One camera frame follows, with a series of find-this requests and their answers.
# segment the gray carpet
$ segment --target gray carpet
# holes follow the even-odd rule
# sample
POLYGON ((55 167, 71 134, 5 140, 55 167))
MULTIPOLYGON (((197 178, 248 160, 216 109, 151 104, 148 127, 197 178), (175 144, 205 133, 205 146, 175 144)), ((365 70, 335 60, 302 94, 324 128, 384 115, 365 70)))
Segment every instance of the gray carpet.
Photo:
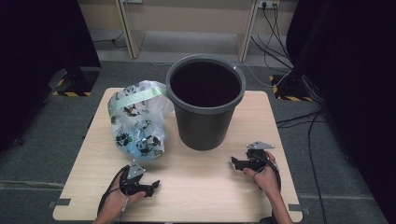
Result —
MULTIPOLYGON (((164 83, 169 69, 169 66, 151 63, 102 62, 102 66, 90 97, 50 95, 24 133, 24 145, 0 154, 0 223, 62 223, 52 218, 50 203, 62 192, 104 91, 142 80, 164 83)), ((276 120, 319 109, 313 102, 276 100, 272 90, 253 78, 245 66, 241 69, 247 78, 247 90, 268 93, 276 120)), ((266 67, 251 67, 251 71, 268 84, 268 77, 274 74, 266 67)), ((54 76, 51 87, 56 86, 62 75, 61 71, 54 76)), ((325 121, 326 118, 319 116, 318 120, 325 121)), ((301 223, 323 223, 308 154, 309 125, 282 128, 279 133, 304 209, 301 223)), ((328 223, 387 223, 359 171, 345 159, 328 123, 314 124, 311 147, 328 223)))

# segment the hand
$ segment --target hand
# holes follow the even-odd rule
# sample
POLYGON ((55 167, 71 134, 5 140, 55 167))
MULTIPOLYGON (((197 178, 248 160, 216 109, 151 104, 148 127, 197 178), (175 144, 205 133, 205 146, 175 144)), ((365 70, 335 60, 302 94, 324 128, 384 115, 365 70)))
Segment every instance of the hand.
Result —
MULTIPOLYGON (((275 157, 270 152, 266 151, 269 161, 275 164, 275 157)), ((246 175, 253 177, 254 182, 264 190, 265 195, 270 197, 271 195, 280 193, 279 186, 276 180, 276 174, 270 166, 266 166, 261 172, 257 173, 249 168, 244 169, 246 175)))
MULTIPOLYGON (((128 196, 124 195, 119 189, 121 175, 122 173, 120 173, 114 181, 111 190, 116 190, 114 190, 107 196, 105 203, 103 204, 102 210, 100 211, 98 217, 93 221, 94 224, 111 223, 120 215, 121 209, 125 205, 125 202, 128 198, 128 196)), ((143 198, 145 195, 145 191, 140 191, 130 196, 127 207, 130 206, 132 203, 136 202, 137 200, 143 198)))

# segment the bucket rim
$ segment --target bucket rim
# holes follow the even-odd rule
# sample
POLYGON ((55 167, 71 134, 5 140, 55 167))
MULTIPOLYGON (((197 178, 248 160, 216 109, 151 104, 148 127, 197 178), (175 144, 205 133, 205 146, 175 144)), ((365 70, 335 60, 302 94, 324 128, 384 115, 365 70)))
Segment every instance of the bucket rim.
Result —
POLYGON ((182 58, 181 60, 179 60, 178 62, 172 65, 172 67, 168 70, 166 75, 166 90, 167 90, 168 98, 175 105, 187 111, 202 115, 220 114, 227 112, 231 109, 234 109, 242 101, 242 98, 244 97, 245 94, 246 85, 247 84, 246 84, 245 76, 236 65, 224 59, 209 55, 191 55, 182 58), (241 88, 240 91, 238 92, 238 95, 225 105, 210 106, 210 107, 191 105, 181 100, 172 90, 172 87, 170 85, 171 77, 176 71, 191 63, 214 63, 228 69, 230 72, 232 72, 235 75, 235 77, 238 79, 240 83, 241 88))

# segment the plastic bag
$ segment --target plastic bag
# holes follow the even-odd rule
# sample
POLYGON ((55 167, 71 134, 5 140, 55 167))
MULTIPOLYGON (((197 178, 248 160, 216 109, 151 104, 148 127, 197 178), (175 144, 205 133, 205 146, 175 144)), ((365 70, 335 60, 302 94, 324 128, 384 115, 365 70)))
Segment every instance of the plastic bag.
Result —
POLYGON ((165 85, 139 82, 114 93, 107 106, 117 147, 143 161, 164 153, 163 115, 173 110, 165 85))

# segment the black bucket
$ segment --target black bucket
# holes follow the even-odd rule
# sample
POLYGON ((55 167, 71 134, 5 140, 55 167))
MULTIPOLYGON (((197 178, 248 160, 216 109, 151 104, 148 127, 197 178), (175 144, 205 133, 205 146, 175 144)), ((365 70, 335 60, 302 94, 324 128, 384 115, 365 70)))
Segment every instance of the black bucket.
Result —
POLYGON ((209 150, 223 142, 233 111, 244 96, 246 81, 235 65, 212 56, 194 55, 170 68, 166 88, 183 143, 196 150, 209 150))

